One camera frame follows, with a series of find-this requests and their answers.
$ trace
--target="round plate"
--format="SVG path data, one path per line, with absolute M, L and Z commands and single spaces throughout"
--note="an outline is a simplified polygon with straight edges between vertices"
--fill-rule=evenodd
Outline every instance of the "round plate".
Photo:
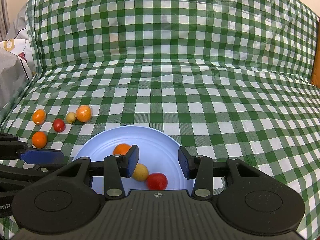
M 103 161 L 112 155 L 113 149 L 120 143 L 136 144 L 139 147 L 139 163 L 144 164 L 149 173 L 161 172 L 168 179 L 166 189 L 187 189 L 191 194 L 194 180 L 183 176 L 179 162 L 180 145 L 168 135 L 149 127 L 120 126 L 97 134 L 87 141 L 75 159 L 88 156 L 92 162 Z M 133 178 L 122 178 L 126 195 L 130 189 L 147 189 L 145 182 Z M 92 189 L 103 194 L 103 177 L 94 177 Z

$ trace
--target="checkered backdrop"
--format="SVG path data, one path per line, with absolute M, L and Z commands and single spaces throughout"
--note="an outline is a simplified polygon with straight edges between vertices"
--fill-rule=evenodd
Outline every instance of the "checkered backdrop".
M 71 161 L 106 129 L 153 127 L 193 155 L 239 157 L 299 192 L 298 232 L 315 239 L 317 20 L 298 0 L 29 0 L 37 76 L 0 112 L 1 131 L 29 143 L 44 131 L 46 148 Z M 54 132 L 54 119 L 84 104 L 93 108 L 89 124 Z M 41 127 L 31 121 L 40 108 Z M 222 190 L 221 178 L 214 187 Z M 6 239 L 17 232 L 13 217 L 0 222 Z

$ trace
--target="red tomato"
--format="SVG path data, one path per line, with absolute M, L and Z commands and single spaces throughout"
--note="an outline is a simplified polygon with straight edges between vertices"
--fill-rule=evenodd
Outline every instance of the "red tomato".
M 165 190 L 167 185 L 168 179 L 162 173 L 152 173 L 147 177 L 147 187 L 150 190 Z
M 62 119 L 58 118 L 54 120 L 53 128 L 56 132 L 62 132 L 66 128 L 66 125 Z

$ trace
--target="metal screw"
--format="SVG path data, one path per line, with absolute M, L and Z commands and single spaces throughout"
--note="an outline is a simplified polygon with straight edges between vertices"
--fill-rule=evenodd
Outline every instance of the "metal screw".
M 195 194 L 198 196 L 198 197 L 207 197 L 210 195 L 210 190 L 207 190 L 205 188 L 200 188 L 200 189 L 197 189 L 195 191 Z
M 111 188 L 107 190 L 107 195 L 110 197 L 119 197 L 122 194 L 122 190 L 118 188 Z

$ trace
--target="orange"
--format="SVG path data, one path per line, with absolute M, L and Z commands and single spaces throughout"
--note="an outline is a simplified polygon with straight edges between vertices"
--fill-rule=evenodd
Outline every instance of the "orange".
M 44 132 L 36 132 L 32 136 L 32 143 L 36 148 L 42 149 L 47 144 L 47 136 L 44 134 Z
M 45 121 L 45 118 L 46 118 L 46 114 L 45 114 L 45 111 L 43 109 L 38 109 L 32 115 L 32 120 L 37 125 L 43 124 L 44 121 Z
M 112 154 L 113 155 L 115 155 L 115 154 L 125 155 L 129 151 L 130 148 L 131 148 L 131 146 L 128 144 L 120 143 L 115 147 Z
M 79 106 L 76 111 L 76 117 L 80 122 L 89 122 L 92 116 L 92 111 L 90 106 L 83 105 Z

